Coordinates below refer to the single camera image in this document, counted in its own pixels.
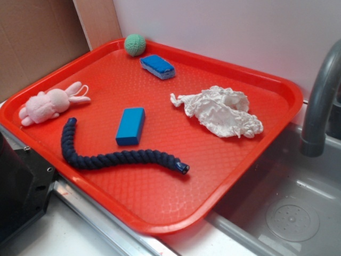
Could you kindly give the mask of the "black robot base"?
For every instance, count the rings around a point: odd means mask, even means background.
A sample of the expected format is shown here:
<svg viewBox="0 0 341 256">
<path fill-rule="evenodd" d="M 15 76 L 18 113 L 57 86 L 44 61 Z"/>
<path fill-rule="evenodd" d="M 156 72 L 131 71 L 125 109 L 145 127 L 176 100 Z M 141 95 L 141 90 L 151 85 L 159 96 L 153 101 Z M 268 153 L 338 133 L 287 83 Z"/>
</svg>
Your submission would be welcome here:
<svg viewBox="0 0 341 256">
<path fill-rule="evenodd" d="M 1 246 L 46 213 L 55 176 L 39 153 L 14 150 L 1 135 Z"/>
</svg>

